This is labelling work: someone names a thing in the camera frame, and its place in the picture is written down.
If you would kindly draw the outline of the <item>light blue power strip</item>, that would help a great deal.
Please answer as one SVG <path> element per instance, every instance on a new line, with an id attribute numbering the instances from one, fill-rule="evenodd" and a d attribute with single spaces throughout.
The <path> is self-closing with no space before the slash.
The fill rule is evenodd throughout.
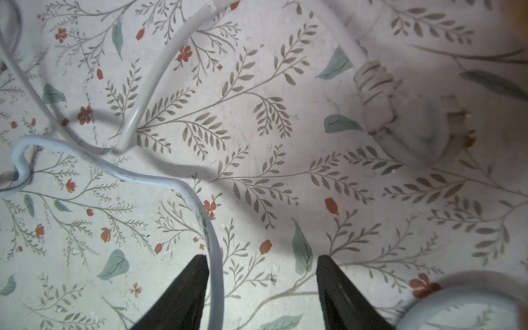
<path id="1" fill-rule="evenodd" d="M 156 177 L 131 172 L 107 162 L 76 144 L 70 144 L 63 140 L 45 136 L 29 135 L 21 137 L 13 147 L 11 157 L 18 173 L 18 179 L 11 187 L 1 190 L 2 197 L 17 193 L 30 183 L 30 165 L 25 158 L 25 153 L 28 147 L 32 145 L 62 151 L 74 157 L 82 158 L 93 166 L 98 167 L 102 172 L 125 182 L 166 188 L 179 193 L 194 212 L 203 234 L 208 241 L 208 254 L 205 255 L 210 272 L 206 288 L 210 290 L 211 298 L 208 327 L 209 329 L 222 329 L 224 324 L 225 301 L 221 248 L 213 225 L 202 206 L 202 202 L 187 183 L 168 177 Z M 494 305 L 504 310 L 515 312 L 518 315 L 522 314 L 521 301 L 513 296 L 493 290 L 482 290 L 478 287 L 455 287 L 439 291 L 425 300 L 418 302 L 393 327 L 394 329 L 420 329 L 433 316 L 442 312 L 444 309 L 454 305 L 467 304 Z"/>

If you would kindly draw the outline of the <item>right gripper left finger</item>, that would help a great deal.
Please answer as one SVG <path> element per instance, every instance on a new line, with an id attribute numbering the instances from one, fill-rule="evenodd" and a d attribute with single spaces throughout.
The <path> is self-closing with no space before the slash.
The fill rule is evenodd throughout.
<path id="1" fill-rule="evenodd" d="M 132 330 L 199 329 L 209 274 L 206 256 L 195 256 Z"/>

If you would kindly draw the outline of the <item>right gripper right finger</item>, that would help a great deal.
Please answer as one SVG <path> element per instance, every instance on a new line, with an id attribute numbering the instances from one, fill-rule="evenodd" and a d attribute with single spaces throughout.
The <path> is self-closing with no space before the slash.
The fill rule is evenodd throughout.
<path id="1" fill-rule="evenodd" d="M 393 330 L 328 255 L 318 257 L 316 278 L 326 330 Z"/>

